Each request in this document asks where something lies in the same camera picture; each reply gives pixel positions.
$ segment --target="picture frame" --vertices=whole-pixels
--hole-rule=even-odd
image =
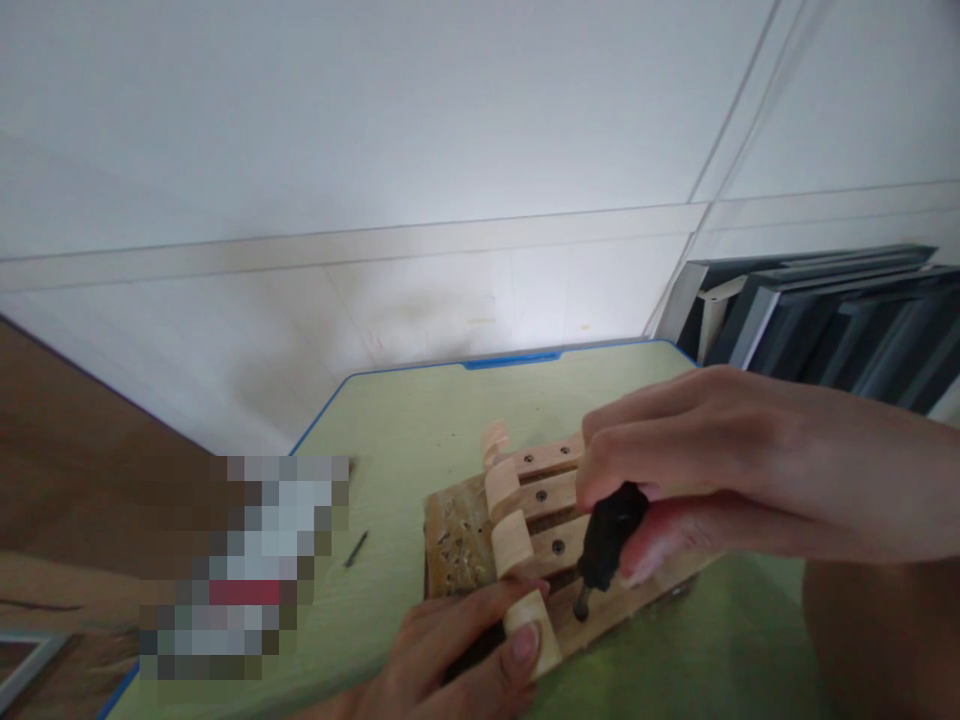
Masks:
[[[56,657],[68,638],[56,633],[0,630],[0,659],[8,661],[0,663],[0,670],[9,670],[19,660],[5,677],[0,674],[0,716]]]

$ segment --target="white wall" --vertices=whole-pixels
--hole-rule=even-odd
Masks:
[[[218,453],[640,336],[686,257],[960,261],[950,0],[16,0],[0,67],[0,312]]]

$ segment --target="hand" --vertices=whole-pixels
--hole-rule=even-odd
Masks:
[[[577,503],[650,497],[629,584],[685,549],[887,563],[960,554],[960,431],[837,390],[694,370],[583,419]],[[703,486],[712,494],[676,495]]]
[[[488,658],[441,687],[446,669],[507,610],[545,581],[500,582],[465,598],[427,600],[407,613],[383,671],[367,685],[304,713],[307,718],[428,720],[501,718],[526,712],[536,686],[528,684],[540,654],[535,623],[511,635]]]

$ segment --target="blue table trim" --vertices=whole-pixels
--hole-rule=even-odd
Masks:
[[[313,430],[314,425],[316,425],[320,418],[323,417],[323,414],[327,411],[327,408],[330,407],[337,395],[340,394],[340,391],[343,390],[343,386],[350,382],[353,378],[359,377],[361,375],[379,375],[380,373],[386,372],[403,372],[405,370],[423,370],[430,367],[444,367],[445,365],[462,365],[467,370],[486,370],[489,368],[497,367],[509,367],[511,365],[528,365],[530,363],[540,363],[540,362],[552,362],[554,360],[559,360],[565,353],[568,352],[583,352],[585,350],[599,350],[601,348],[608,347],[619,347],[621,345],[645,345],[647,343],[662,342],[667,343],[668,345],[673,346],[673,348],[683,355],[687,360],[693,363],[694,367],[700,367],[697,364],[697,361],[692,357],[687,355],[683,350],[677,347],[677,344],[672,340],[626,340],[624,342],[611,342],[604,345],[592,345],[590,347],[581,347],[581,348],[570,348],[569,350],[557,350],[555,352],[543,352],[543,353],[530,353],[527,355],[503,355],[501,357],[495,358],[484,358],[482,360],[462,360],[459,362],[448,362],[448,363],[431,363],[430,365],[414,365],[413,367],[405,368],[389,368],[386,370],[367,370],[366,372],[354,373],[349,377],[345,378],[340,387],[337,388],[337,391],[330,396],[330,399],[327,400],[326,404],[323,406],[323,409],[320,410],[320,414],[317,415],[313,422],[310,423],[310,426],[306,429],[303,435],[300,436],[300,439],[297,440],[297,444],[293,446],[288,454],[293,455],[300,449],[300,445],[303,444],[303,441],[306,439],[307,435],[310,434],[310,431]]]
[[[109,715],[114,706],[120,702],[120,698],[123,696],[123,693],[127,691],[127,688],[130,687],[130,683],[133,682],[133,679],[137,676],[138,672],[140,672],[139,660],[137,660],[137,664],[130,669],[130,672],[127,673],[126,677],[123,678],[121,683],[117,686],[117,689],[113,691],[113,695],[110,696],[110,699],[107,700],[107,704],[103,706],[103,709],[97,715],[97,720],[106,720],[107,715]]]

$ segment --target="drill bit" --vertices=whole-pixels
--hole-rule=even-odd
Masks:
[[[573,604],[573,616],[580,622],[586,622],[590,617],[590,606],[587,605],[587,600],[590,598],[592,589],[589,585],[584,585],[580,594],[577,595],[577,601]]]

